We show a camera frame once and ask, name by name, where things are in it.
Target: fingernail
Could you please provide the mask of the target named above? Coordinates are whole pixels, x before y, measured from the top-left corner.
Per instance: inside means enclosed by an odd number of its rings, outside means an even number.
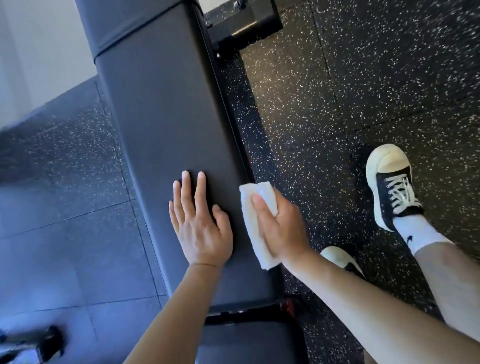
[[[253,194],[252,195],[252,202],[254,204],[260,204],[262,202],[262,198],[260,197],[259,194]]]

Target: shoe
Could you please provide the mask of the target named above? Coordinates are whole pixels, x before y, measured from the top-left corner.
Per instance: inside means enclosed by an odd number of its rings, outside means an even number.
[[[376,148],[368,158],[366,174],[375,221],[382,229],[394,232],[394,218],[424,214],[413,191],[412,167],[399,147],[385,144]]]
[[[361,271],[359,265],[352,258],[350,254],[348,254],[345,250],[338,248],[336,246],[329,246],[322,250],[320,253],[325,259],[329,260],[330,262],[334,263],[335,265],[339,266],[340,268],[346,270],[347,272],[355,274],[357,277],[362,278],[365,280],[365,276]]]

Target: white towel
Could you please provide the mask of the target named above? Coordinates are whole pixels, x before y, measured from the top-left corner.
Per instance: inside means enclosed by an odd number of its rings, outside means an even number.
[[[275,191],[270,182],[259,184],[249,183],[240,186],[240,194],[243,220],[245,220],[245,226],[247,227],[248,236],[252,242],[253,251],[257,256],[262,269],[272,269],[280,264],[280,260],[272,257],[265,240],[260,235],[258,216],[253,208],[252,195],[259,194],[267,203],[272,215],[277,216],[278,208],[276,205]]]

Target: white shoelace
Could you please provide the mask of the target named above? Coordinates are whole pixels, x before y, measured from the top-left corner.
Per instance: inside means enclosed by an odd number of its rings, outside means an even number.
[[[391,195],[390,201],[392,201],[393,213],[395,215],[401,214],[410,206],[421,207],[421,203],[415,197],[413,187],[405,173],[385,178],[385,182],[390,182],[387,188],[389,189],[388,194]]]

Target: sock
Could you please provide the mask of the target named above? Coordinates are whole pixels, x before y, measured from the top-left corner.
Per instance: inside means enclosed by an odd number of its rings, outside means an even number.
[[[393,225],[405,240],[413,255],[424,246],[433,243],[446,242],[453,244],[452,241],[435,230],[422,215],[394,218]]]

